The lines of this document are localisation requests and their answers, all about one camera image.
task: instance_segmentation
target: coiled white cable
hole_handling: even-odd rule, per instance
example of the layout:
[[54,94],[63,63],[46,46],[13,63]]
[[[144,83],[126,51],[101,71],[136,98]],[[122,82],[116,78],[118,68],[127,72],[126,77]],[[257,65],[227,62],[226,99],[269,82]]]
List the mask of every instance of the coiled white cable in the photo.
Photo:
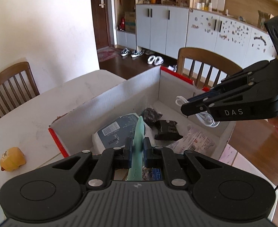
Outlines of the coiled white cable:
[[[183,96],[177,96],[176,104],[179,107],[185,103],[188,103],[187,99],[185,99]],[[220,122],[214,121],[213,117],[207,111],[198,113],[198,114],[196,114],[196,116],[202,124],[204,124],[205,126],[208,126],[208,127],[214,128],[214,127],[217,127],[220,123]]]

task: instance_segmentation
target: white table top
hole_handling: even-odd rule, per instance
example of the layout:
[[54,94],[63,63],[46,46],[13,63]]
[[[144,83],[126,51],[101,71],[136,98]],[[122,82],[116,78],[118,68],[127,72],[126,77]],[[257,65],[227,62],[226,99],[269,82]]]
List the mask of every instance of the white table top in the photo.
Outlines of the white table top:
[[105,70],[80,76],[40,94],[0,119],[0,158],[11,147],[19,147],[26,164],[15,171],[1,171],[0,188],[9,179],[31,171],[60,152],[49,134],[57,118],[125,79]]

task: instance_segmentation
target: yellow fruit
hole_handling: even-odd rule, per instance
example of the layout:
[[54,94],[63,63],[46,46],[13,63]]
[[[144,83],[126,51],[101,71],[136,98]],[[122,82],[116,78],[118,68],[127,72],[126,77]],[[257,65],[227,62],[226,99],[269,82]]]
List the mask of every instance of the yellow fruit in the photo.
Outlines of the yellow fruit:
[[11,172],[26,163],[24,154],[18,147],[13,147],[5,151],[0,159],[2,171]]

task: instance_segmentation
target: open box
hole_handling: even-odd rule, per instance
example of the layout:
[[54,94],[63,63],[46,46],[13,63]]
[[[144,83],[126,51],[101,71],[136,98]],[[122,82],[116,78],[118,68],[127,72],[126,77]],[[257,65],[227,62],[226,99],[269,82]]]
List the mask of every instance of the open box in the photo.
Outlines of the open box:
[[206,127],[195,115],[186,117],[176,105],[177,96],[185,98],[203,93],[192,85],[192,81],[164,67],[154,67],[143,72],[55,120],[49,128],[64,157],[84,149],[95,152],[92,135],[116,118],[137,113],[146,107],[153,107],[163,114],[161,119],[174,120],[180,135],[187,134],[192,125],[204,132],[215,145],[205,155],[216,160],[220,158],[235,122],[220,122],[216,128]]

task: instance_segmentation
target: barcode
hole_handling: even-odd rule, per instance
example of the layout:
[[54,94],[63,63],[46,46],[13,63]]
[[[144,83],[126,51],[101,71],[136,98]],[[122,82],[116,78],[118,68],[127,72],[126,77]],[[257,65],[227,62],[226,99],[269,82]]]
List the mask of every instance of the barcode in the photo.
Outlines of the barcode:
[[189,150],[195,151],[195,150],[196,150],[196,147],[195,147],[194,145],[191,145],[190,148],[189,148]]
[[116,130],[120,129],[120,126],[118,123],[115,121],[114,123],[110,124],[108,127],[104,128],[102,130],[103,135],[108,135]]

